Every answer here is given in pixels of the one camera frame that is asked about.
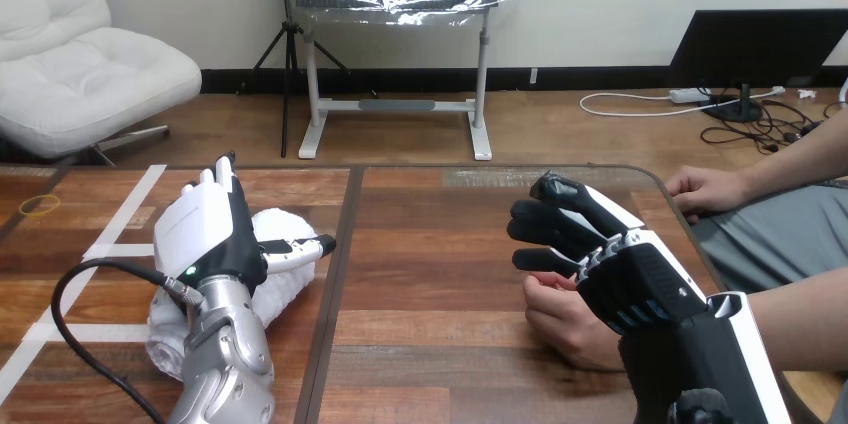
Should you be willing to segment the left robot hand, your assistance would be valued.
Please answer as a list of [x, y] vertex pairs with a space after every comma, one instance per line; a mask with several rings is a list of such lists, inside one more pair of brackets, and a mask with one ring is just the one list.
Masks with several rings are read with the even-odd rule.
[[335, 250], [337, 241], [328, 234], [258, 238], [234, 163], [233, 151], [220, 156], [158, 219], [153, 237], [158, 271], [195, 289], [209, 278], [229, 276], [254, 293], [270, 274]]

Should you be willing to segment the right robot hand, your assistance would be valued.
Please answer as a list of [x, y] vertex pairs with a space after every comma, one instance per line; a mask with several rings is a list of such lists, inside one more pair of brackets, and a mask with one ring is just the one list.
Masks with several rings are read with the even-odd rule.
[[510, 209], [508, 235], [522, 271], [573, 281], [589, 309], [620, 335], [678, 325], [708, 299], [658, 235], [583, 183], [548, 171]]

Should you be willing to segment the person's hand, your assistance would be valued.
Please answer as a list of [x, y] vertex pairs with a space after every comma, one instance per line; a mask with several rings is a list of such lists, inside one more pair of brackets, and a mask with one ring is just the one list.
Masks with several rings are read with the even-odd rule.
[[620, 336], [589, 309], [576, 283], [554, 272], [530, 272], [523, 281], [530, 327], [572, 366], [622, 372]]
[[755, 198], [741, 171], [684, 166], [665, 182], [665, 187], [689, 224], [737, 209]]

